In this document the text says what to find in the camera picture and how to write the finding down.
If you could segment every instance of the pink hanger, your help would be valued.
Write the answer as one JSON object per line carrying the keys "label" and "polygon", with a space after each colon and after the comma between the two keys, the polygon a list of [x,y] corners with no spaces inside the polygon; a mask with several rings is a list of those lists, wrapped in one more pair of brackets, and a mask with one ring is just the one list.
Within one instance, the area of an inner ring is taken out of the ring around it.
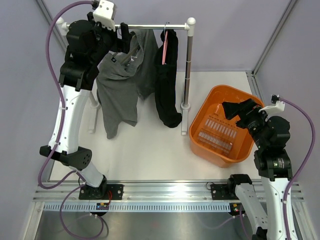
{"label": "pink hanger", "polygon": [[162,65],[166,64],[167,47],[168,47],[168,31],[165,31],[165,37],[164,37],[164,43],[163,43],[163,54],[162,54]]}

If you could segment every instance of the clothes hanger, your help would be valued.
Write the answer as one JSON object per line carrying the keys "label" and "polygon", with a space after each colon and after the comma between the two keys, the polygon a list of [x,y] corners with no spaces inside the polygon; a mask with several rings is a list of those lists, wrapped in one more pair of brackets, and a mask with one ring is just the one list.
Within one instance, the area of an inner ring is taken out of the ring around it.
{"label": "clothes hanger", "polygon": [[166,22],[164,25],[163,32],[165,33],[164,42],[163,42],[163,53],[162,53],[162,65],[166,64],[166,55],[167,55],[167,47],[168,47],[168,31],[166,31],[166,25],[170,22]]}

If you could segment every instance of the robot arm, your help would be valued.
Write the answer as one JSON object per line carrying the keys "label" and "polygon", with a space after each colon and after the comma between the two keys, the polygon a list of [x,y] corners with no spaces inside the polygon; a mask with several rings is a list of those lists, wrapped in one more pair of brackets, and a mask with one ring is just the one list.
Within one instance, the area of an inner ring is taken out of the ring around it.
{"label": "robot arm", "polygon": [[[87,20],[78,20],[70,25],[61,19],[68,41],[64,64],[60,68],[59,83],[65,108],[60,103],[54,131],[48,145],[40,148],[40,154],[47,157],[54,145],[58,144],[52,159],[78,171],[92,188],[100,189],[97,198],[105,194],[105,177],[91,162],[92,151],[79,146],[79,129],[85,104],[99,74],[98,65],[109,52],[130,50],[131,35],[128,26],[121,24],[122,39],[117,36],[114,17],[116,5],[101,0],[92,2],[94,12],[87,14]],[[61,115],[65,117],[59,143],[56,143]]]}
{"label": "robot arm", "polygon": [[[284,149],[290,138],[290,124],[280,116],[268,117],[284,110],[284,103],[272,96],[275,106],[262,108],[252,99],[240,103],[223,102],[228,120],[238,116],[237,127],[247,129],[258,150],[254,152],[254,163],[261,176],[266,195],[266,215],[248,175],[235,174],[228,179],[227,188],[239,198],[248,215],[255,240],[286,240],[287,234],[283,217],[285,189],[292,179],[291,161]],[[295,231],[291,192],[286,201],[288,225],[291,239],[298,239]]]}

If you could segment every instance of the gray cloth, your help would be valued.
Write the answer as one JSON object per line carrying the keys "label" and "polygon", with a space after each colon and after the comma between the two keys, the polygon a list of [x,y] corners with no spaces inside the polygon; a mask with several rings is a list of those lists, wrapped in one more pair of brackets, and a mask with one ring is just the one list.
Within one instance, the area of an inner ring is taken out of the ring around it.
{"label": "gray cloth", "polygon": [[155,91],[154,57],[159,48],[154,31],[133,32],[136,37],[131,40],[130,52],[108,53],[99,66],[97,95],[108,139],[117,135],[122,121],[131,126],[137,124],[138,97],[144,100]]}

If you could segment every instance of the gray wall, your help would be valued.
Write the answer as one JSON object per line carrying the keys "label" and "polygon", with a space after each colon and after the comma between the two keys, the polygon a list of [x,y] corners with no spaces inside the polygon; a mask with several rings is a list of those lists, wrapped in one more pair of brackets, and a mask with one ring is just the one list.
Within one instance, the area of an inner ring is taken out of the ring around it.
{"label": "gray wall", "polygon": [[[48,24],[32,0],[1,2],[0,10],[0,239],[19,240],[58,109],[46,65]],[[61,49],[52,41],[59,71]]]}
{"label": "gray wall", "polygon": [[[266,99],[269,100],[271,94],[280,94],[303,108],[314,122],[317,139],[310,160],[299,177],[299,183],[318,236],[320,236],[318,228],[320,220],[319,9],[319,0],[300,0],[297,3],[257,74]],[[288,105],[283,116],[291,124],[291,139],[286,149],[296,172],[309,149],[311,130],[308,121]]]}
{"label": "gray wall", "polygon": [[[53,16],[75,0],[43,0]],[[115,21],[131,24],[183,24],[197,21],[193,71],[252,70],[289,0],[114,0]],[[90,8],[65,14],[69,23],[86,18]],[[180,71],[185,69],[187,37],[179,30]]]}

